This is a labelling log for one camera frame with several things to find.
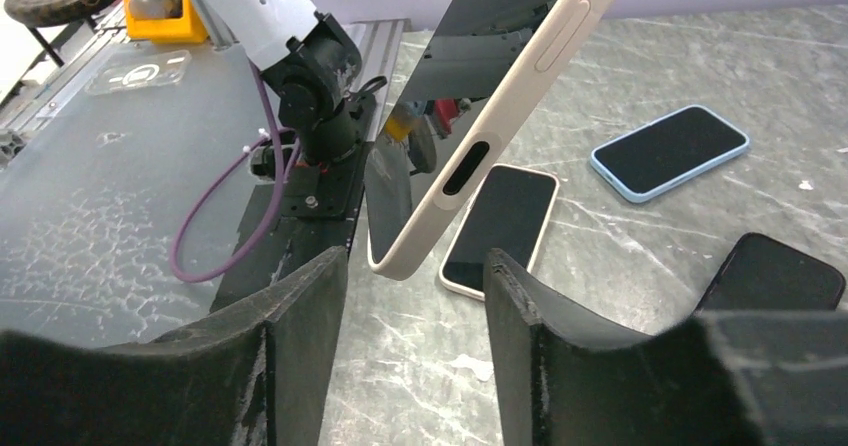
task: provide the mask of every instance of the marble countertop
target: marble countertop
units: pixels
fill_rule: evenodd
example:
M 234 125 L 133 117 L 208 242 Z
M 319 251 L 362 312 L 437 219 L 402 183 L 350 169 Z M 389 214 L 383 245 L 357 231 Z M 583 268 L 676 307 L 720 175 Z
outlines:
M 396 81 L 427 39 L 404 39 Z M 845 6 L 602 22 L 501 158 L 562 181 L 536 275 L 655 333 L 748 231 L 848 273 L 846 65 Z M 589 169 L 595 146 L 692 103 L 751 151 L 643 206 Z M 435 283 L 457 223 L 395 282 L 368 269 L 361 219 L 321 444 L 501 444 L 484 307 Z

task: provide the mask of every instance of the phone screen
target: phone screen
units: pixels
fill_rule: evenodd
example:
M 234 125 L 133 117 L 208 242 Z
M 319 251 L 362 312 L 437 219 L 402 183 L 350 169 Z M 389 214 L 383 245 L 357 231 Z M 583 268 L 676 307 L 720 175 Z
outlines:
M 483 292 L 486 255 L 500 248 L 528 267 L 546 226 L 557 180 L 495 166 L 483 181 L 442 269 L 452 283 Z
M 595 159 L 630 191 L 645 194 L 745 142 L 721 118 L 691 106 L 598 148 Z
M 724 260 L 698 309 L 832 310 L 845 290 L 833 266 L 757 233 Z

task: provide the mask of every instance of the cable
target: cable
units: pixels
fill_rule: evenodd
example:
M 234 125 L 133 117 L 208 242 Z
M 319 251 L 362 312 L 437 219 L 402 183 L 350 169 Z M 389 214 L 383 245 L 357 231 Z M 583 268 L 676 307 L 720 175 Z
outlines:
M 194 216 L 200 211 L 200 208 L 206 203 L 206 200 L 218 189 L 227 177 L 232 174 L 236 168 L 250 156 L 250 152 L 254 149 L 258 148 L 262 143 L 266 141 L 265 138 L 260 139 L 259 141 L 253 143 L 250 146 L 249 151 L 246 153 L 242 153 L 241 156 L 236 159 L 236 161 L 224 171 L 218 179 L 212 183 L 212 186 L 203 193 L 203 196 L 195 203 L 195 205 L 191 208 L 191 211 L 188 213 L 185 221 L 177 232 L 177 236 L 174 239 L 174 244 L 171 245 L 171 251 L 168 258 L 168 261 L 171 266 L 171 271 L 174 273 L 174 276 L 177 277 L 180 281 L 184 281 L 186 283 L 202 283 L 204 281 L 209 281 L 210 279 L 217 278 L 218 276 L 229 271 L 233 266 L 239 263 L 242 259 L 250 253 L 251 250 L 259 243 L 263 236 L 268 232 L 268 229 L 271 227 L 271 224 L 277 218 L 277 212 L 280 208 L 280 202 L 283 199 L 283 192 L 285 190 L 285 184 L 288 181 L 289 173 L 294 168 L 295 163 L 297 162 L 298 156 L 300 156 L 300 141 L 295 140 L 294 148 L 292 151 L 291 158 L 289 158 L 288 164 L 284 164 L 283 160 L 283 145 L 280 140 L 280 133 L 290 131 L 288 128 L 277 129 L 277 122 L 274 119 L 274 112 L 271 109 L 271 102 L 268 99 L 268 92 L 265 90 L 265 84 L 262 82 L 262 78 L 259 77 L 259 70 L 253 64 L 250 65 L 251 71 L 253 71 L 253 79 L 256 81 L 256 86 L 259 89 L 259 97 L 262 99 L 262 107 L 265 110 L 265 118 L 268 120 L 268 131 L 271 136 L 271 144 L 274 148 L 274 167 L 275 167 L 275 180 L 274 180 L 274 190 L 271 193 L 271 202 L 268 204 L 268 209 L 265 210 L 265 216 L 262 217 L 262 221 L 259 222 L 259 226 L 256 227 L 256 230 L 253 231 L 253 234 L 245 241 L 244 245 L 238 249 L 233 256 L 228 259 L 224 264 L 219 266 L 218 268 L 202 274 L 192 274 L 183 269 L 179 265 L 179 254 L 180 247 L 182 246 L 183 239 L 185 237 L 186 232 L 188 231 L 189 226 L 191 225 Z
M 374 94 L 388 84 L 389 80 L 385 76 L 374 76 L 359 88 L 359 91 L 354 94 L 354 99 Z

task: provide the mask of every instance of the smartphone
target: smartphone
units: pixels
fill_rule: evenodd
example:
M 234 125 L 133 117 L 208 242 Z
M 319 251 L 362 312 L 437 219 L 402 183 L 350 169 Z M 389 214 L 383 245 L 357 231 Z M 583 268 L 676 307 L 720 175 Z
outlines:
M 532 271 L 558 191 L 559 179 L 552 174 L 494 165 L 439 268 L 442 285 L 482 301 L 486 255 L 494 248 Z
M 845 277 L 833 266 L 768 236 L 736 243 L 697 309 L 833 310 Z
M 692 105 L 599 146 L 589 164 L 624 199 L 644 203 L 743 154 L 749 144 L 727 120 Z
M 376 274 L 404 280 L 419 268 L 612 2 L 451 0 L 382 129 L 367 138 Z M 434 107 L 451 103 L 449 115 Z M 434 147 L 419 141 L 428 137 Z

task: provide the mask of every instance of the white stain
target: white stain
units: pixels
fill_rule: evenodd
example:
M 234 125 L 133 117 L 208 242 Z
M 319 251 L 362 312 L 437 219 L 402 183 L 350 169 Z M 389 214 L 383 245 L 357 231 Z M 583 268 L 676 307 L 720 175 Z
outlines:
M 263 411 L 258 414 L 251 412 L 251 406 L 254 404 L 253 396 L 256 394 L 256 382 L 260 377 L 263 377 L 264 381 L 264 375 L 266 374 L 267 339 L 265 336 L 267 333 L 263 330 L 260 334 L 259 351 L 256 354 L 256 359 L 253 361 L 253 371 L 251 371 L 248 377 L 247 386 L 245 386 L 242 397 L 239 400 L 239 417 L 233 425 L 233 432 L 230 436 L 230 444 L 232 445 L 259 446 L 265 444 L 265 439 L 267 439 L 268 431 L 265 427 L 265 412 Z
M 123 134 L 123 133 L 101 133 L 100 135 L 97 136 L 98 147 L 102 148 L 103 146 L 106 146 L 106 145 L 109 145 L 109 144 L 112 144 L 112 143 L 117 143 L 124 136 L 126 136 L 126 135 Z
M 474 376 L 480 381 L 488 381 L 495 374 L 495 365 L 491 361 L 481 361 L 474 359 L 467 354 L 460 354 L 459 357 L 448 363 L 456 369 L 470 369 Z
M 624 248 L 628 253 L 636 253 L 645 251 L 645 247 L 642 246 L 638 241 L 632 238 L 623 239 L 621 241 L 616 241 L 619 245 Z
M 102 338 L 126 326 L 146 342 L 182 326 L 201 306 L 167 270 L 171 238 L 157 234 L 149 201 L 146 191 L 72 193 L 61 214 L 37 217 L 4 247 L 0 302 L 34 308 L 35 332 L 77 312 Z

